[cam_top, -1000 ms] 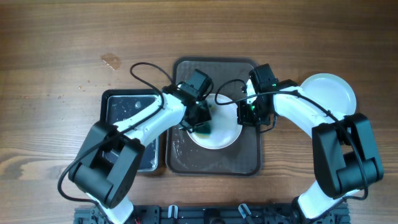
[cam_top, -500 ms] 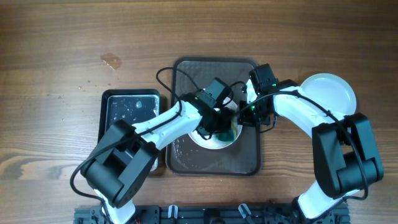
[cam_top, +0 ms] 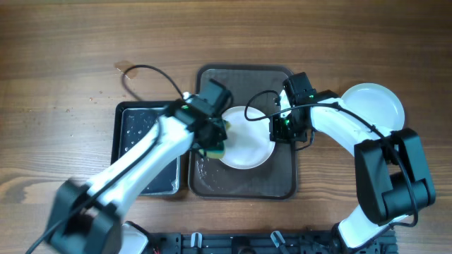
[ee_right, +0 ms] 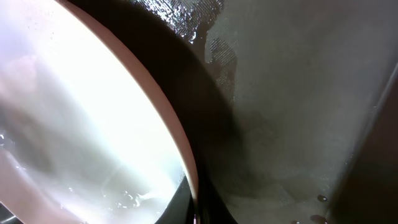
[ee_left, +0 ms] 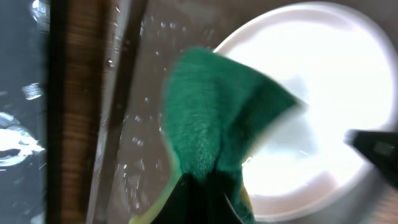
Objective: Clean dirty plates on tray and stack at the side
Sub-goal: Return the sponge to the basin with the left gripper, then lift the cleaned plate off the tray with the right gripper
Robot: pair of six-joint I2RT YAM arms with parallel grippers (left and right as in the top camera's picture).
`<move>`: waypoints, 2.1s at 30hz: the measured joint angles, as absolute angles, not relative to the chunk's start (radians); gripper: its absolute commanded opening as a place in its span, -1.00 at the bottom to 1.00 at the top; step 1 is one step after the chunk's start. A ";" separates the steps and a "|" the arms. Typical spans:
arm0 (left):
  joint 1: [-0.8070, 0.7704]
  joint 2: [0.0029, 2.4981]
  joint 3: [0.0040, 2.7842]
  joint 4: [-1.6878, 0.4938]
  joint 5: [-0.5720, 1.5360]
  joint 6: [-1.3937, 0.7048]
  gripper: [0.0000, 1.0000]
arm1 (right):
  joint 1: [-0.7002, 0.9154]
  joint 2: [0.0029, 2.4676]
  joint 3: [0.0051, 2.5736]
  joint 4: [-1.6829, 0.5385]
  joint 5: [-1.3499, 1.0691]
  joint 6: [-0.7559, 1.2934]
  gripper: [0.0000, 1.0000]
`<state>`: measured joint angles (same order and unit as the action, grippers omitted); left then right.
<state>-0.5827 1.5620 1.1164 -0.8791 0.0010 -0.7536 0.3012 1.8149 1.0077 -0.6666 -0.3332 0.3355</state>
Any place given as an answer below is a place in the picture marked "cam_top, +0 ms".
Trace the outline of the white plate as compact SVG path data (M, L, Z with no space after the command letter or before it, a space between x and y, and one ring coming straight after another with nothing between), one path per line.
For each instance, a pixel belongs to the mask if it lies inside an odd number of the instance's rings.
M225 153L220 161L234 169L253 169L261 166L273 153L275 142L270 141L269 119L248 121L245 106L228 109L222 118L230 124Z
M399 98L376 83L361 83L349 88L341 97L358 114L380 126L398 131L405 125L405 110Z

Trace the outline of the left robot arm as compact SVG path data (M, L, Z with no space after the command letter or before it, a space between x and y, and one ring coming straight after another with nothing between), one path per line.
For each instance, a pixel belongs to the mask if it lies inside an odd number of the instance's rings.
M124 222L141 191L192 148L225 140L221 111L182 102L159 111L152 128L125 155L79 186L56 193L44 240L59 253L144 253L146 233Z

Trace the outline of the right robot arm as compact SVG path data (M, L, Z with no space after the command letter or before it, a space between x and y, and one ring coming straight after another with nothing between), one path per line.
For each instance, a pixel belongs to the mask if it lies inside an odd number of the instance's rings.
M413 228L436 192L422 142L395 108L395 95L283 90L270 115L271 140L304 141L325 133L355 160L358 206L331 232L332 253L357 253L395 227Z

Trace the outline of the white plate top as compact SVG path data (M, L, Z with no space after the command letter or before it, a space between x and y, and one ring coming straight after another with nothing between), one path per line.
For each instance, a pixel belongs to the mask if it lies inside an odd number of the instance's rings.
M275 142L270 141L269 119L248 121L245 106L228 109L222 118L230 124L225 153L220 161L234 169L253 169L261 166L273 153Z

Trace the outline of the green yellow sponge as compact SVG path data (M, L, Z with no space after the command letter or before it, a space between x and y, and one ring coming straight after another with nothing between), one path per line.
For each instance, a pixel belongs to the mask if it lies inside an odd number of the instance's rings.
M227 139L227 134L224 134L224 138L214 147L209 148L199 148L198 154L202 158L208 159L222 159L225 156L225 141Z

